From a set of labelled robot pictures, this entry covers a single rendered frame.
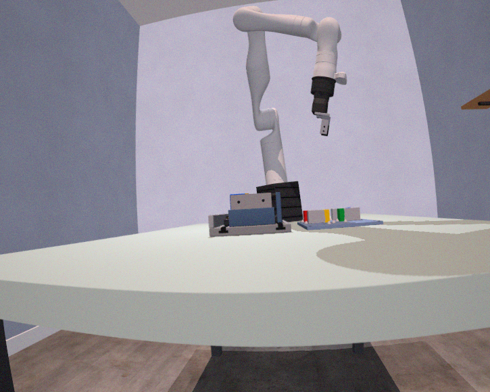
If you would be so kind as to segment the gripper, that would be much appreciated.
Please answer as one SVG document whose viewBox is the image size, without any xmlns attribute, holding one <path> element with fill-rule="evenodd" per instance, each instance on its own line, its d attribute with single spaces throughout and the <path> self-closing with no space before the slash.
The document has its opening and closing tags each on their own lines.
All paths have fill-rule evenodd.
<svg viewBox="0 0 490 392">
<path fill-rule="evenodd" d="M 328 100 L 334 95 L 336 82 L 346 85 L 346 73 L 337 73 L 336 65 L 329 62 L 318 62 L 315 64 L 311 87 L 311 94 L 314 95 L 312 113 L 317 118 L 322 119 L 320 128 L 320 134 L 322 136 L 328 136 L 330 114 L 326 113 L 328 111 Z"/>
</svg>

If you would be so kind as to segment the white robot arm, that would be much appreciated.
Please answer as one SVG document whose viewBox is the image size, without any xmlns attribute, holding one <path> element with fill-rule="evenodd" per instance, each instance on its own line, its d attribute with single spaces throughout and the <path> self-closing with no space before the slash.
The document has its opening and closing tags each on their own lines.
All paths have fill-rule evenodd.
<svg viewBox="0 0 490 392">
<path fill-rule="evenodd" d="M 334 18 L 325 18 L 317 23 L 304 16 L 264 14 L 256 6 L 238 9 L 234 13 L 233 23 L 238 30 L 248 34 L 246 71 L 255 129 L 273 130 L 260 140 L 266 185 L 287 182 L 278 112 L 275 108 L 260 109 L 263 94 L 270 82 L 265 31 L 316 41 L 316 63 L 329 62 L 337 66 L 337 43 L 341 40 L 339 23 Z"/>
</svg>

